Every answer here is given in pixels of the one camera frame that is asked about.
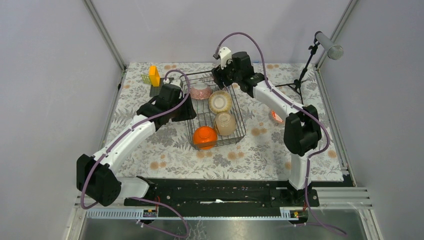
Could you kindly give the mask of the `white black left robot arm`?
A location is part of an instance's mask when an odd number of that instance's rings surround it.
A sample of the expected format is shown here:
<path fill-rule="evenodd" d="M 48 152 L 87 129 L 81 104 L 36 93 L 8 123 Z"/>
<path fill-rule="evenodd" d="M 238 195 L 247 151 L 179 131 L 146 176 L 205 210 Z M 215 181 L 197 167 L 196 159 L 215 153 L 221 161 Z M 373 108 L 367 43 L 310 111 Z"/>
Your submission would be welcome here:
<path fill-rule="evenodd" d="M 76 188 L 81 195 L 107 207 L 117 199 L 136 198 L 148 206 L 155 192 L 141 177 L 117 177 L 129 155 L 168 122 L 192 120 L 197 116 L 189 93 L 167 83 L 157 96 L 140 106 L 129 125 L 93 155 L 82 154 L 76 161 Z"/>

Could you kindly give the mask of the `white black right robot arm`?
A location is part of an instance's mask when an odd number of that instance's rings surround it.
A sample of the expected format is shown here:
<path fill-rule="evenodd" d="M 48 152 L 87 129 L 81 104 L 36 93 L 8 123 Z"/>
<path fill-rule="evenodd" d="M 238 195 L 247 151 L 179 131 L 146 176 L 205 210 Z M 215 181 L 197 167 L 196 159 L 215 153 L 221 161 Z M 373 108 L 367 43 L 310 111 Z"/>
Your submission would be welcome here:
<path fill-rule="evenodd" d="M 245 51 L 232 53 L 229 48 L 222 47 L 213 56 L 220 60 L 211 71 L 220 89 L 237 84 L 242 92 L 285 118 L 283 142 L 291 153 L 288 181 L 293 187 L 287 191 L 286 198 L 293 206 L 301 205 L 307 199 L 304 189 L 310 184 L 307 155 L 317 148 L 322 138 L 317 109 L 288 98 L 268 82 L 264 74 L 255 72 Z"/>

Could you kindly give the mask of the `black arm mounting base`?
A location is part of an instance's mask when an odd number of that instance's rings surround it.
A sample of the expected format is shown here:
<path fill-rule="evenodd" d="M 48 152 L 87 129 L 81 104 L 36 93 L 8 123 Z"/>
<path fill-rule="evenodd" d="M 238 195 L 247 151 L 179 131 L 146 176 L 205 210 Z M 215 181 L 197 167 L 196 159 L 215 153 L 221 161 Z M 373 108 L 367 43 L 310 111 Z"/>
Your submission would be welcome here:
<path fill-rule="evenodd" d="M 183 217 L 276 217 L 281 207 L 303 209 L 302 190 L 287 180 L 149 178 L 145 199 L 174 208 Z"/>

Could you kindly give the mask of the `white bowl red floral pattern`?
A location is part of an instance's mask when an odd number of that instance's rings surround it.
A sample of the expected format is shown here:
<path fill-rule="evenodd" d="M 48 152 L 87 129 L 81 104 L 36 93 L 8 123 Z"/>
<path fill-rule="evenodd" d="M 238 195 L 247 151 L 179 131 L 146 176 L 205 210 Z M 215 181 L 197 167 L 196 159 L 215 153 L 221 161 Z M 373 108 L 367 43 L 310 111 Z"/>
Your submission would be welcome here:
<path fill-rule="evenodd" d="M 279 124 L 284 124 L 285 121 L 274 110 L 270 112 L 271 117 Z"/>

